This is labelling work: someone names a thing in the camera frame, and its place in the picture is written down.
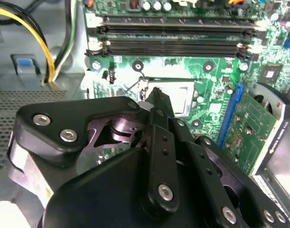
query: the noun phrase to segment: hex bolt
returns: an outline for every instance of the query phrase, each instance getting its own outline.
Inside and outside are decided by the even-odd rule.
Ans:
[[[77,140],[77,134],[71,129],[64,129],[60,133],[60,138],[67,143],[73,143]]]
[[[47,126],[51,123],[51,119],[47,115],[37,114],[33,117],[33,122],[38,126]]]
[[[185,126],[185,124],[184,124],[184,122],[183,121],[181,121],[181,120],[178,120],[178,124],[180,125],[180,126]]]
[[[236,223],[235,214],[228,207],[223,207],[222,208],[222,213],[223,213],[225,219],[227,219],[228,222],[230,222],[233,225]]]
[[[207,138],[204,138],[204,141],[206,142],[206,144],[208,144],[208,145],[211,145],[211,142],[210,142],[210,140],[209,140],[209,139],[207,139]]]
[[[264,210],[263,213],[269,222],[274,223],[274,218],[269,211]]]
[[[159,195],[165,200],[165,201],[171,201],[173,199],[173,192],[169,186],[166,184],[160,184],[159,185]]]
[[[130,101],[130,102],[128,103],[128,105],[129,105],[131,108],[137,108],[137,105],[136,105],[134,102],[132,102],[132,101]]]
[[[286,222],[285,217],[280,212],[276,211],[275,214],[278,217],[278,220],[280,220],[280,222],[282,222],[282,223]]]

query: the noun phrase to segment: screw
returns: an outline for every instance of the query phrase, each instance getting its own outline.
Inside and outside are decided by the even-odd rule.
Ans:
[[[211,145],[211,142],[210,142],[210,140],[209,140],[209,139],[207,139],[207,138],[204,138],[204,141],[206,142],[206,144],[208,144],[208,145]]]
[[[137,70],[140,70],[140,69],[141,69],[141,65],[140,65],[140,64],[136,64],[136,65],[135,65],[135,68],[136,68]]]
[[[274,223],[274,218],[269,211],[264,210],[263,213],[269,222]]]
[[[164,116],[164,114],[163,114],[163,111],[162,111],[162,110],[158,109],[156,112],[157,112],[159,115],[161,115],[161,116]]]
[[[280,220],[280,222],[282,223],[286,222],[284,216],[281,213],[279,213],[278,211],[276,211],[275,213],[276,213],[276,216],[278,217],[278,220]]]
[[[65,129],[61,131],[60,138],[67,143],[73,143],[77,140],[77,134],[71,129]]]
[[[128,105],[129,105],[131,108],[137,108],[137,105],[136,105],[134,102],[132,102],[132,101],[130,101],[130,102],[128,103]]]
[[[236,217],[232,212],[232,210],[230,210],[228,207],[223,207],[222,212],[224,217],[228,220],[228,222],[230,222],[233,225],[236,223]]]
[[[185,126],[185,124],[184,124],[184,122],[183,121],[181,121],[181,120],[178,120],[178,124],[180,125],[180,126]]]
[[[206,66],[206,70],[211,70],[211,66],[210,65],[207,65]]]
[[[92,63],[92,67],[93,67],[94,70],[100,70],[101,69],[101,64],[99,62],[97,62],[97,61],[94,61]]]
[[[172,192],[171,188],[165,184],[159,185],[159,195],[165,201],[171,201],[173,199],[173,192]]]
[[[43,114],[38,114],[33,117],[33,122],[38,126],[47,126],[51,123],[51,119]]]

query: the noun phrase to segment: chip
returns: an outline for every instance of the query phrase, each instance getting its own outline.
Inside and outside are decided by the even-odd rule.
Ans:
[[[121,7],[121,10],[125,10],[126,9],[126,3],[121,3],[120,7]]]
[[[275,2],[273,4],[272,10],[277,10],[281,6],[281,2]]]
[[[253,54],[253,56],[251,57],[251,61],[257,62],[259,60],[259,57],[259,54]]]
[[[265,6],[264,6],[264,11],[265,12],[271,12],[272,11],[272,8],[273,8],[273,3],[271,2],[266,2],[265,3]]]
[[[259,32],[258,33],[258,38],[259,39],[264,39],[267,35],[267,32],[266,31],[262,31],[262,32]]]
[[[277,39],[276,45],[281,45],[283,43],[283,39]]]
[[[227,63],[226,68],[231,69],[232,68],[232,63]]]
[[[228,83],[229,82],[229,76],[223,76],[222,82]]]
[[[264,65],[260,82],[267,84],[275,84],[283,68],[282,64],[267,64]]]
[[[261,43],[261,44],[262,44],[263,46],[266,46],[267,43],[268,43],[268,39],[262,39],[262,43]]]

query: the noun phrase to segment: green circuit board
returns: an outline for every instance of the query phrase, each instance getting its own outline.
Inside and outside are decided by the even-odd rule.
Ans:
[[[248,93],[244,93],[235,108],[227,131],[224,152],[250,175],[272,131],[276,118]]]
[[[183,89],[177,90],[180,98],[171,98],[175,104],[174,110],[178,110],[177,117],[184,120],[192,134],[207,135],[216,141],[223,122],[227,105],[231,93],[237,88],[237,83],[241,82],[247,90],[255,82],[263,82],[271,85],[282,93],[286,93],[290,88],[290,48],[285,47],[290,28],[283,25],[281,21],[271,19],[271,14],[290,15],[290,1],[281,2],[260,2],[256,0],[246,0],[241,7],[243,14],[232,13],[230,7],[199,9],[194,8],[191,1],[186,0],[187,6],[182,7],[177,1],[169,0],[172,10],[165,11],[144,11],[141,6],[136,10],[129,8],[128,0],[96,0],[93,7],[84,8],[84,18],[87,29],[87,42],[92,45],[93,41],[100,42],[107,38],[134,38],[135,40],[224,40],[239,41],[240,37],[235,36],[205,36],[205,35],[128,35],[113,34],[102,35],[93,33],[89,28],[93,28],[93,18],[108,18],[108,16],[144,16],[144,17],[197,17],[211,18],[222,17],[234,19],[251,19],[260,21],[264,25],[263,35],[256,38],[246,37],[243,42],[254,46],[258,51],[256,58],[238,59],[231,57],[154,57],[154,56],[89,56],[87,73],[92,78],[90,87],[90,98],[100,98],[108,96],[129,96],[135,101],[141,101],[146,97],[142,91],[151,85],[155,85],[154,80],[162,81],[165,91],[178,89],[176,82],[187,85],[187,92]],[[142,63],[142,70],[135,70],[135,63]],[[110,68],[113,68],[115,78],[112,83],[106,79]],[[179,106],[182,103],[189,103],[190,110],[186,113],[186,106]],[[262,110],[263,115],[268,115],[266,110]],[[253,159],[247,160],[239,158],[240,167],[246,173],[251,172],[251,167],[255,162]]]

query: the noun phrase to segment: white wire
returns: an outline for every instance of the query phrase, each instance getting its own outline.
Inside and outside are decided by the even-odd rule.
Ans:
[[[76,26],[76,12],[77,12],[77,9],[75,9],[76,7],[77,7],[77,0],[71,1],[71,19],[72,19],[73,26]],[[57,79],[63,64],[68,59],[68,57],[72,51],[73,46],[74,46],[74,38],[75,38],[75,28],[72,28],[72,33],[71,33],[71,38],[70,38],[71,41],[70,41],[69,47],[68,47],[63,59],[60,61],[58,67],[55,70],[55,74],[54,74],[52,82],[55,82],[55,80]]]

